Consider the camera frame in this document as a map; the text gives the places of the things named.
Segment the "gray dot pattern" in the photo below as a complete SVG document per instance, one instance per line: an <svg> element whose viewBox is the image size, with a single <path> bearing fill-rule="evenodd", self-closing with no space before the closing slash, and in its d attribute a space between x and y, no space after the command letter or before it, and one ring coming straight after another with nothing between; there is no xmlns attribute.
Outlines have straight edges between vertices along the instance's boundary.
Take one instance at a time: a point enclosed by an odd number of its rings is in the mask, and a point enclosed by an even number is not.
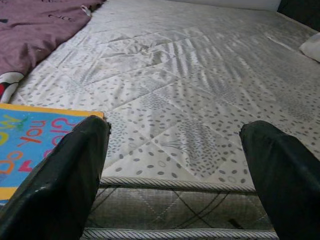
<svg viewBox="0 0 320 240"><path fill-rule="evenodd" d="M299 52L311 30L274 12L171 1L148 2L146 21L136 4L103 6L11 103L104 112L105 176L252 185L239 131L256 120L320 158L320 67Z"/></svg>

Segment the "mattress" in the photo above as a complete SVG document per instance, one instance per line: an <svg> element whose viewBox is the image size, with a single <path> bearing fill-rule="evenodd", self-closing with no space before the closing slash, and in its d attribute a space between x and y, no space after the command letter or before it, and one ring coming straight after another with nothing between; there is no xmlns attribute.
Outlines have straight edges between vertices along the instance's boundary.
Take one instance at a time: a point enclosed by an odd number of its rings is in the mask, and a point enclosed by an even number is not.
<svg viewBox="0 0 320 240"><path fill-rule="evenodd" d="M110 0L11 103L111 122L84 238L274 239L239 131L266 120L320 157L320 67L299 52L314 33L275 12Z"/></svg>

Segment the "black headboard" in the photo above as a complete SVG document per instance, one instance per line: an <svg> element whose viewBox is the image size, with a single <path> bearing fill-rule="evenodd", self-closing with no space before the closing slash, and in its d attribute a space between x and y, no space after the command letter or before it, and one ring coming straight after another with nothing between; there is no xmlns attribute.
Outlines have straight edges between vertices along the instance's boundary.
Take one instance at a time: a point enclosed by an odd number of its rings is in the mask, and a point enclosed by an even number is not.
<svg viewBox="0 0 320 240"><path fill-rule="evenodd" d="M278 12L320 31L320 0L281 0Z"/></svg>

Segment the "white pillow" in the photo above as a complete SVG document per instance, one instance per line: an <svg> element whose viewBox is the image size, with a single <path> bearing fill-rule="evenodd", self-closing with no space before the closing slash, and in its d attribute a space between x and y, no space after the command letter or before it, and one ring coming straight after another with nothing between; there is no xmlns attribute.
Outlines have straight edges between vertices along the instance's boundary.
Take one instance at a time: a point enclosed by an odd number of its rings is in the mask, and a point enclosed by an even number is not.
<svg viewBox="0 0 320 240"><path fill-rule="evenodd" d="M320 33L310 37L301 45L300 50L304 55L320 62Z"/></svg>

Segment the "purple blanket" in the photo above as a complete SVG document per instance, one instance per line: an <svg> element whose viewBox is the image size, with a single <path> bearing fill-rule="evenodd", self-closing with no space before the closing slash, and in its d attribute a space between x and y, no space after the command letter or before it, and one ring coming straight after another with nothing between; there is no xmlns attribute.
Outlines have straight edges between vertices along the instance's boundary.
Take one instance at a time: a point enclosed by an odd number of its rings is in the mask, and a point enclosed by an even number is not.
<svg viewBox="0 0 320 240"><path fill-rule="evenodd" d="M90 20L104 0L0 0L0 102Z"/></svg>

